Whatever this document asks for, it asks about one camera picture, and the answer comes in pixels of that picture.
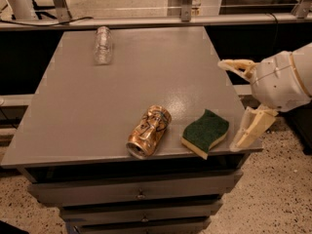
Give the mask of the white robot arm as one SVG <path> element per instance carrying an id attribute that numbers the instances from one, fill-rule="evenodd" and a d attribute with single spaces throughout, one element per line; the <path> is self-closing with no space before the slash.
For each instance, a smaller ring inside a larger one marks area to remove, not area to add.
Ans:
<path id="1" fill-rule="evenodd" d="M 250 59 L 223 59 L 217 64 L 250 83 L 257 109 L 245 110 L 240 129 L 230 149 L 250 147 L 276 120 L 279 112 L 288 112 L 311 101 L 312 44 L 295 51 L 282 51 L 260 62 Z"/>

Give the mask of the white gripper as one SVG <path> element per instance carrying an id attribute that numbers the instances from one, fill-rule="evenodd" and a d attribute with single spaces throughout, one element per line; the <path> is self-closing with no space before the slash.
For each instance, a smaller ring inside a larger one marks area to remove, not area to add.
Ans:
<path id="1" fill-rule="evenodd" d="M 278 111 L 287 112 L 311 101 L 311 51 L 283 51 L 259 64 L 250 59 L 223 59 L 217 65 L 251 81 L 253 96 L 262 103 L 257 109 L 246 108 L 230 143 L 231 151 L 249 148 L 273 125 Z"/>

